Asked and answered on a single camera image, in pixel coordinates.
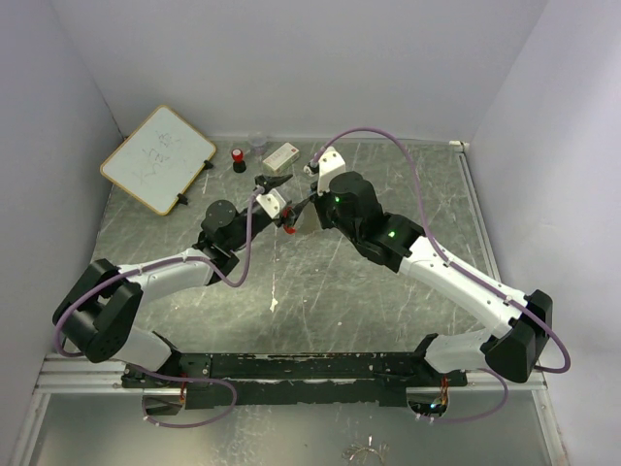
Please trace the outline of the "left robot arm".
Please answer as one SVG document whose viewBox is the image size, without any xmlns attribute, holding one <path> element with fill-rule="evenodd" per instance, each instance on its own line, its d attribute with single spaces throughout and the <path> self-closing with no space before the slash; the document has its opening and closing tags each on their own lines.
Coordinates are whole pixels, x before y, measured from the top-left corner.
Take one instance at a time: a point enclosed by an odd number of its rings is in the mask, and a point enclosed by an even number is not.
<svg viewBox="0 0 621 466">
<path fill-rule="evenodd" d="M 157 386 L 176 383 L 181 364 L 175 348 L 135 319 L 145 305 L 195 287 L 224 283 L 242 286 L 249 272 L 251 244 L 270 225 L 281 225 L 290 203 L 278 188 L 288 176 L 255 178 L 245 209 L 216 200 L 206 209 L 195 244 L 177 254 L 142 264 L 115 266 L 107 259 L 88 265 L 52 317 L 54 345 L 63 356 L 63 340 L 75 357 L 92 363 L 112 359 L 146 369 Z"/>
</svg>

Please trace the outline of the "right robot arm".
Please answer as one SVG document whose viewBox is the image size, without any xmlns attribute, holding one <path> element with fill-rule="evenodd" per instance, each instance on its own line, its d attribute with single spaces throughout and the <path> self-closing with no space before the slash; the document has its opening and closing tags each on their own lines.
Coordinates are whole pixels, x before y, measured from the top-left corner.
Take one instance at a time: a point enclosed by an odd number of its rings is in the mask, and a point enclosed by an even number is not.
<svg viewBox="0 0 621 466">
<path fill-rule="evenodd" d="M 427 336 L 411 363 L 418 383 L 430 386 L 446 373 L 479 369 L 514 383 L 530 378 L 549 340 L 549 295 L 510 288 L 434 248 L 422 226 L 384 211 L 373 185 L 356 172 L 336 176 L 329 192 L 314 192 L 307 200 L 321 228 L 339 230 L 366 259 L 425 283 L 482 324 L 476 332 Z"/>
</svg>

